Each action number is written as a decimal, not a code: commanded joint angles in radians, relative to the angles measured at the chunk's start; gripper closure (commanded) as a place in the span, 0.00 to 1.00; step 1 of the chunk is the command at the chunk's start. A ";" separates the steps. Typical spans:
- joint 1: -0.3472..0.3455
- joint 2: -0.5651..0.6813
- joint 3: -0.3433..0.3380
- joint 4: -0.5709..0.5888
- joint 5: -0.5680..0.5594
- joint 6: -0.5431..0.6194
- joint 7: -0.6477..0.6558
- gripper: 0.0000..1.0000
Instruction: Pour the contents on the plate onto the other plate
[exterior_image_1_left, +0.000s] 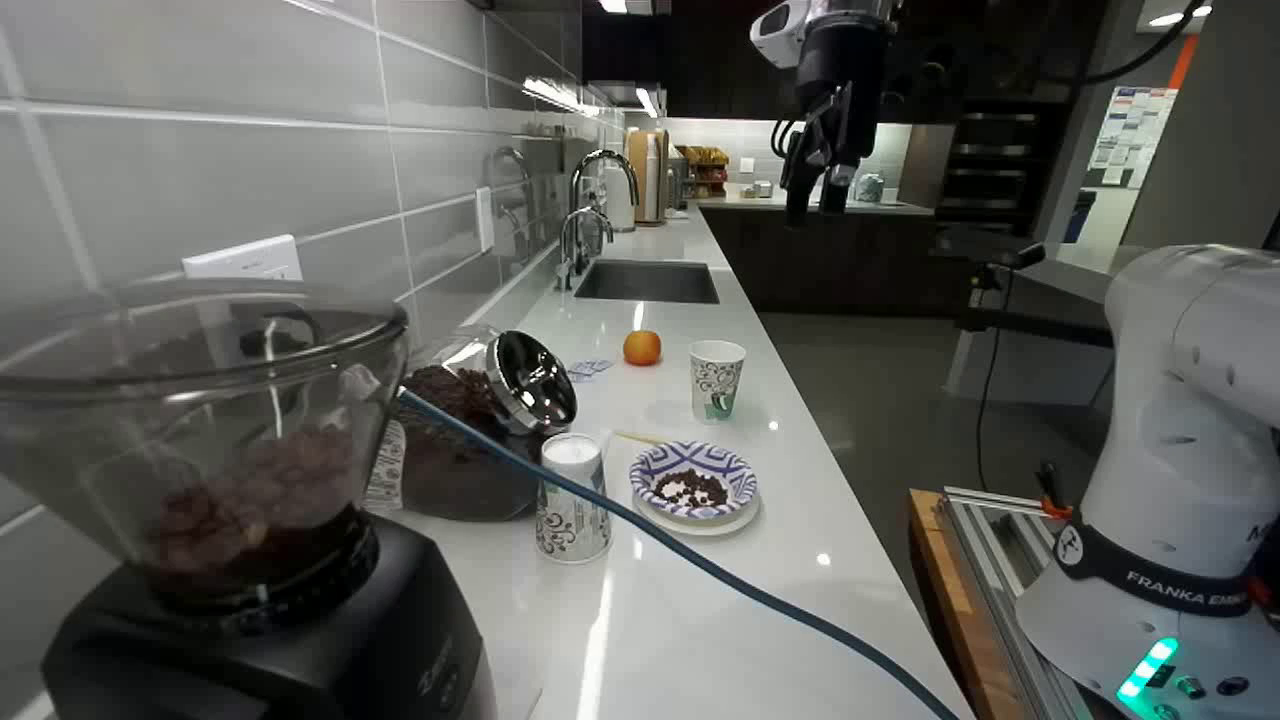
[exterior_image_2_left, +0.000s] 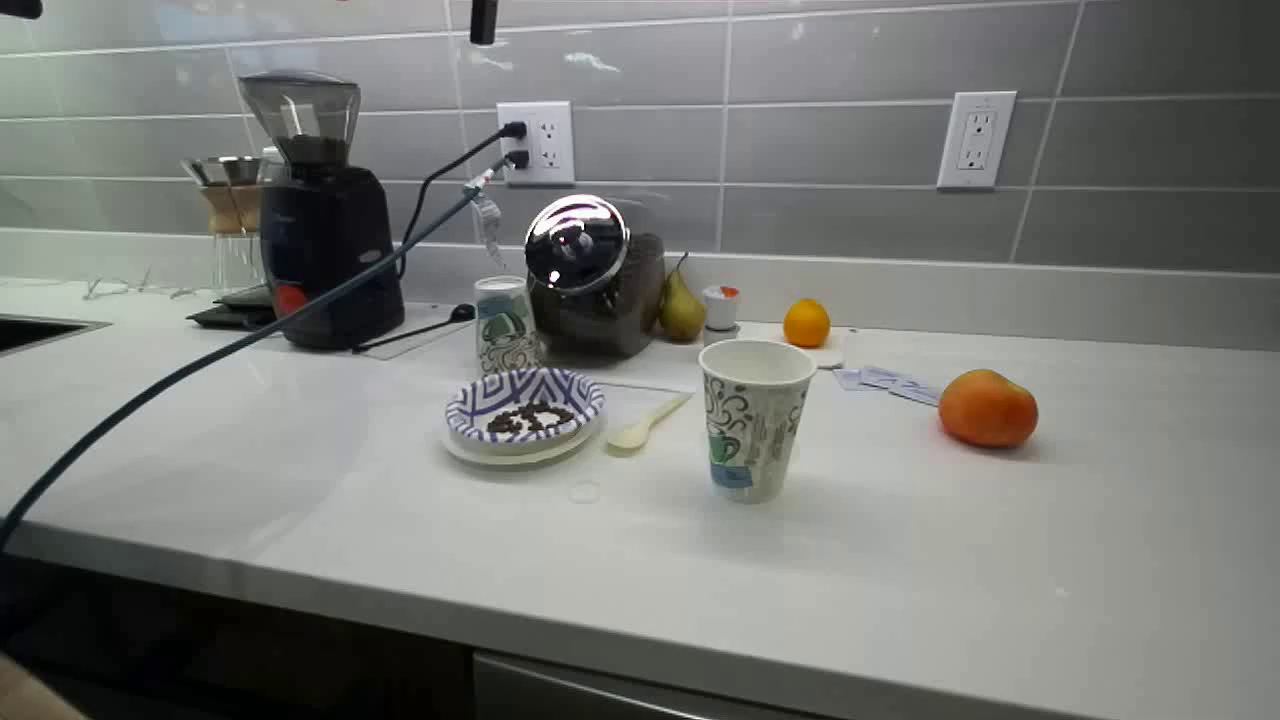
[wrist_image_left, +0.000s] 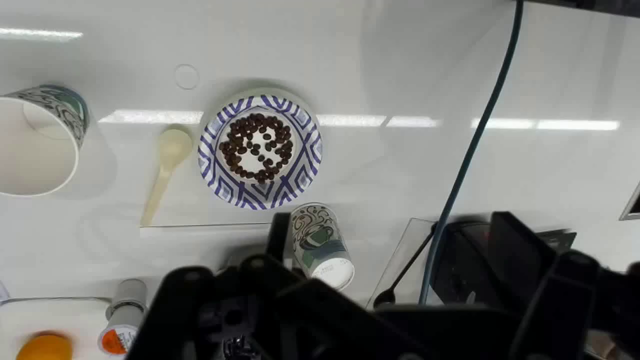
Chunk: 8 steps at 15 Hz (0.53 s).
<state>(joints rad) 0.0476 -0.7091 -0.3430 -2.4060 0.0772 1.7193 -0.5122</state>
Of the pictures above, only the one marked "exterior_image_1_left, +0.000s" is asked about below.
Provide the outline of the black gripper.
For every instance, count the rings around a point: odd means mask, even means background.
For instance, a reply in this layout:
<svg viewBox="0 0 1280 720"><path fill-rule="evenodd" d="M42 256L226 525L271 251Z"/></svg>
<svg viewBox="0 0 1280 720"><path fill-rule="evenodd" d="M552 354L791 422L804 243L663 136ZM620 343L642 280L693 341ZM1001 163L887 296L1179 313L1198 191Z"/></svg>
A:
<svg viewBox="0 0 1280 720"><path fill-rule="evenodd" d="M887 37L892 18L876 6L828 6L804 25L796 101L807 127L791 131L785 151L785 214L791 225L804 219L812 191L807 131L832 163L821 182L821 212L843 212L856 163L876 144Z"/></svg>

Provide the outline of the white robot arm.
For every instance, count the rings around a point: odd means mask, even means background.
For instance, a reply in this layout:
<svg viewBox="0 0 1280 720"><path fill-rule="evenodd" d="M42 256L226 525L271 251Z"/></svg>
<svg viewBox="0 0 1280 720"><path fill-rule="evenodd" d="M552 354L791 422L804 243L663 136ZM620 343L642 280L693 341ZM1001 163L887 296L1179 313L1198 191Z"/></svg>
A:
<svg viewBox="0 0 1280 720"><path fill-rule="evenodd" d="M796 75L804 127L785 138L790 214L839 214L860 160L876 146L892 0L776 0L747 41Z"/></svg>

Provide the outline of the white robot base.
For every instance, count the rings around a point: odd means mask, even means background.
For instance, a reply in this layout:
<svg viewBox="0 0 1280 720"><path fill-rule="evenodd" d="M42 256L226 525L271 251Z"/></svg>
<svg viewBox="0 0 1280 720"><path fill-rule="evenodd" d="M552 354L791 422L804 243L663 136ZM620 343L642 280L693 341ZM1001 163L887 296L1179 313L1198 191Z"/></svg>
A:
<svg viewBox="0 0 1280 720"><path fill-rule="evenodd" d="M1016 622L1138 720L1280 720L1280 633L1247 588L1280 521L1280 256L1154 248L1105 316L1113 422Z"/></svg>

